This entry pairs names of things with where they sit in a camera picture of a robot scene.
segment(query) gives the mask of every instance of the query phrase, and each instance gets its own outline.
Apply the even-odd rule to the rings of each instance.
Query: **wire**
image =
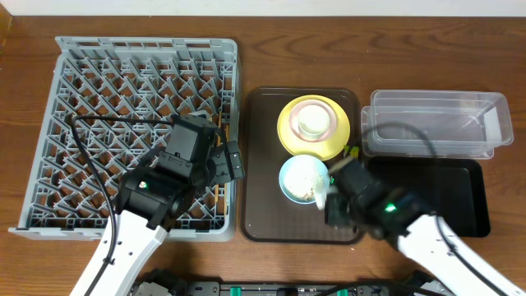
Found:
[[[111,240],[110,240],[109,249],[108,249],[108,255],[103,259],[103,263],[99,269],[99,272],[97,272],[93,281],[90,284],[90,287],[85,292],[85,296],[89,296],[91,292],[93,291],[93,289],[95,288],[95,286],[97,285],[97,283],[99,282],[100,278],[102,277],[102,274],[108,267],[108,264],[110,264],[112,261],[113,253],[115,251],[115,246],[117,245],[117,218],[115,217],[115,210],[112,206],[112,201],[110,199],[108,190],[104,186],[104,181],[100,177],[99,172],[95,168],[93,161],[88,155],[88,152],[85,150],[84,145],[82,144],[81,139],[79,138],[79,135],[76,131],[76,122],[78,120],[86,120],[86,119],[117,121],[117,122],[124,122],[124,123],[150,123],[150,124],[168,124],[168,125],[171,125],[172,123],[169,121],[163,121],[163,120],[114,118],[110,116],[91,116],[91,115],[80,115],[80,116],[75,116],[72,118],[72,123],[70,126],[72,128],[73,140],[75,140],[75,144],[79,148],[82,158],[88,164],[88,167],[93,172],[95,179],[97,180],[97,182],[100,185],[100,188],[102,189],[102,194],[104,195],[104,199],[106,201],[106,204],[108,205],[109,220],[112,225],[112,234],[111,234]]]
[[[317,294],[316,296],[329,296],[338,293],[341,290],[356,289],[363,286],[380,286],[388,288],[390,291],[400,291],[405,293],[419,293],[425,296],[444,296],[443,294],[432,292],[427,289],[418,288],[408,284],[399,284],[391,280],[358,280],[355,282],[338,285],[334,288],[328,289],[324,292]]]
[[[361,136],[356,137],[353,140],[353,142],[352,142],[352,144],[350,146],[354,147],[358,142],[360,142],[360,140],[364,136],[367,136],[370,132],[378,131],[378,130],[380,130],[382,128],[385,128],[385,127],[401,127],[401,128],[405,128],[405,129],[409,130],[411,133],[413,133],[414,135],[416,135],[421,141],[424,142],[424,144],[426,145],[426,147],[427,147],[427,149],[429,151],[429,154],[435,160],[435,168],[438,167],[438,154],[436,153],[435,147],[433,146],[433,144],[431,143],[429,138],[427,138],[426,134],[423,131],[421,131],[420,129],[418,129],[417,127],[409,125],[409,124],[406,124],[406,123],[381,123],[381,124],[378,124],[375,127],[371,127],[369,129],[367,129],[365,132],[362,133]],[[353,160],[353,158],[351,158],[351,157],[344,158],[343,160],[341,160],[338,163],[336,163],[335,165],[333,165],[330,168],[329,173],[333,173],[334,171],[342,169],[351,160]],[[440,222],[440,215],[438,213],[439,210],[441,211],[441,199],[440,199],[440,191],[439,191],[439,184],[440,183],[439,183],[438,169],[434,170],[434,178],[435,178],[435,180],[433,182],[433,192],[435,193],[435,203],[436,203],[437,210],[434,213],[432,213],[432,214],[435,215],[436,228],[438,229],[438,233],[441,236],[442,240],[444,241],[445,245],[448,247],[450,252],[452,252],[455,256],[457,256],[459,261],[469,271],[471,271],[481,282],[483,282],[488,288],[493,290],[493,292],[495,292],[499,296],[506,296],[507,295],[506,293],[504,293],[501,289],[499,289],[496,285],[494,285],[490,280],[488,280],[483,274],[478,272],[471,264],[469,264],[469,262],[467,260],[465,260],[462,257],[462,255],[459,254],[459,252],[457,251],[457,247],[452,242],[450,242],[446,238],[446,236],[444,235],[444,230],[443,230],[441,222]]]

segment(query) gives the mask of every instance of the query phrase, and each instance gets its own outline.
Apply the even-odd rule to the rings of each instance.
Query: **white cup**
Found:
[[[327,111],[318,105],[308,105],[298,112],[298,131],[307,140],[317,140],[329,130]]]

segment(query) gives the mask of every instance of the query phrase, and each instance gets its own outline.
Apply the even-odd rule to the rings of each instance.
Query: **dish rack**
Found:
[[[240,64],[231,39],[57,37],[62,50],[40,130],[18,227],[32,239],[101,238],[108,205],[73,141],[75,115],[168,120],[206,112],[238,139]],[[83,121],[91,159],[116,196],[122,175],[151,147],[166,146],[166,125]],[[167,239],[226,241],[235,231],[234,181],[207,187]]]

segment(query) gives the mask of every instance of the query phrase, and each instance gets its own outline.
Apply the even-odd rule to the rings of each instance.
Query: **yellow bowl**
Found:
[[[328,139],[318,142],[308,142],[294,135],[290,128],[288,117],[293,107],[306,99],[318,99],[328,104],[336,114],[337,128]],[[351,125],[345,111],[332,99],[321,95],[304,95],[290,101],[278,117],[278,136],[283,147],[291,155],[312,155],[319,160],[330,160],[344,149],[351,133]]]

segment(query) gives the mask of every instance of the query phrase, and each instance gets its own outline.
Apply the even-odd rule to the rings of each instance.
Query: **light blue bowl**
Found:
[[[281,170],[279,171],[279,188],[281,188],[281,192],[291,201],[294,201],[298,204],[302,205],[308,205],[311,203],[315,203],[316,200],[313,199],[312,201],[302,201],[297,199],[294,195],[292,195],[284,186],[284,180],[285,176],[287,175],[287,172],[293,168],[295,165],[298,164],[311,164],[312,168],[317,171],[322,177],[323,177],[323,186],[322,186],[322,192],[319,192],[320,194],[326,194],[327,190],[329,189],[330,180],[329,180],[329,171],[327,170],[327,167],[321,162],[321,160],[317,159],[314,156],[310,155],[296,155],[283,164],[281,167]]]

